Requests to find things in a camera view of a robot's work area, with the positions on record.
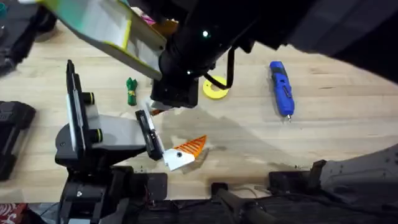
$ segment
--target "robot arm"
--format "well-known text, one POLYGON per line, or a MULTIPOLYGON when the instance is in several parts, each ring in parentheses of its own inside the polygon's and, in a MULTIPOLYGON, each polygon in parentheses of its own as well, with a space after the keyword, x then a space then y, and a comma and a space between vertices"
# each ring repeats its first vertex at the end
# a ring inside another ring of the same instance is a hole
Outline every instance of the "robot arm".
MULTIPOLYGON (((171 107, 193 108, 198 102, 198 78, 205 76, 221 89, 233 83, 234 50, 249 53, 255 43, 277 48, 286 34, 261 39, 258 28, 267 20, 269 2, 191 1, 184 6, 175 1, 131 1, 157 22, 178 20, 177 30, 166 40, 146 24, 125 2, 41 0, 73 33, 143 75, 154 79, 151 98, 171 107), (207 72, 228 49, 227 85, 207 72)), ((298 13, 289 20, 298 21, 298 13)), ((276 31, 285 29, 281 21, 276 31)))

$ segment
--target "green toy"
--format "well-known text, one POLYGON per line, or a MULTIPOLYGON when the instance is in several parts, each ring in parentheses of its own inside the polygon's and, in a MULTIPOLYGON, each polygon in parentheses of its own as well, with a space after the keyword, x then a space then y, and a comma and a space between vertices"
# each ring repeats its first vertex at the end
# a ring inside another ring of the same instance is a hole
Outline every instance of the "green toy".
POLYGON ((136 106, 137 105, 137 97, 136 97, 136 88, 138 86, 137 80, 132 80, 129 78, 126 81, 127 85, 127 103, 130 106, 136 106))

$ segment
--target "black mount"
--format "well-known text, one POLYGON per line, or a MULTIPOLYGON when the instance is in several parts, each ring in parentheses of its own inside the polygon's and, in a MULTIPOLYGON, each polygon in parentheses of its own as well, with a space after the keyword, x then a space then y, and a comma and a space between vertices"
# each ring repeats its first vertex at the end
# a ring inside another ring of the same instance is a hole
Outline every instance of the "black mount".
POLYGON ((322 193, 320 176, 325 160, 313 163, 310 171, 275 171, 269 172, 269 190, 277 194, 308 194, 322 193))
POLYGON ((153 160, 162 158, 160 146, 150 138, 154 133, 147 128, 145 113, 136 113, 146 139, 145 146, 123 150, 92 147, 103 139, 102 130, 88 127, 85 105, 93 104, 94 96, 89 93, 91 100, 85 98, 87 93, 81 91, 80 79, 71 60, 67 66, 67 88, 70 122, 55 140, 55 162, 68 170, 57 223, 61 219, 65 224, 76 219, 89 220, 92 224, 122 223, 131 201, 165 199, 167 174, 135 174, 130 166, 114 166, 146 151, 153 160))

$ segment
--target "wooden table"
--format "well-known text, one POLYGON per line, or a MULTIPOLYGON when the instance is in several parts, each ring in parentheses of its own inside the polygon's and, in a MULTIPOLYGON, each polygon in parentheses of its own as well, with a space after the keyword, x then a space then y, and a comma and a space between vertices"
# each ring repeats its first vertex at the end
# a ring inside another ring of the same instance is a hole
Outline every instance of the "wooden table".
MULTIPOLYGON (((150 80, 76 38, 63 25, 52 39, 36 43, 17 71, 0 77, 0 99, 22 101, 37 110, 26 132, 11 180, 0 184, 0 202, 59 201, 67 172, 56 165, 55 136, 67 122, 65 69, 72 59, 83 89, 96 95, 99 112, 134 118, 125 82, 139 81, 138 101, 150 94, 150 80)), ((266 183, 273 170, 308 169, 319 159, 347 159, 398 143, 398 87, 372 73, 292 47, 277 52, 257 44, 238 50, 235 80, 227 97, 199 92, 195 109, 155 117, 166 147, 207 134, 199 160, 174 172, 142 154, 122 162, 138 171, 167 172, 169 198, 204 198, 209 184, 228 182, 240 194, 266 183), (296 104, 292 123, 282 122, 267 76, 271 60, 283 61, 296 104)), ((225 75, 226 57, 213 75, 225 75)))

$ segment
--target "yellow roll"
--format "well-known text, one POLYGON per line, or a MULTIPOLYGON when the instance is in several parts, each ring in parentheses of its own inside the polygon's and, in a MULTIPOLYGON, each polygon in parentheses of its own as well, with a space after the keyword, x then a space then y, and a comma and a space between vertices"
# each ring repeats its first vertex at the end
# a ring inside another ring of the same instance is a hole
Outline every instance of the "yellow roll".
MULTIPOLYGON (((218 76, 213 76, 213 78, 217 81, 219 81, 221 84, 226 85, 226 80, 223 77, 218 77, 218 76)), ((228 93, 228 89, 227 90, 218 90, 218 91, 214 91, 211 89, 211 86, 213 84, 211 84, 211 82, 209 80, 206 80, 203 83, 203 91, 205 92, 205 95, 210 97, 211 99, 221 99, 222 97, 226 96, 226 94, 228 93)))

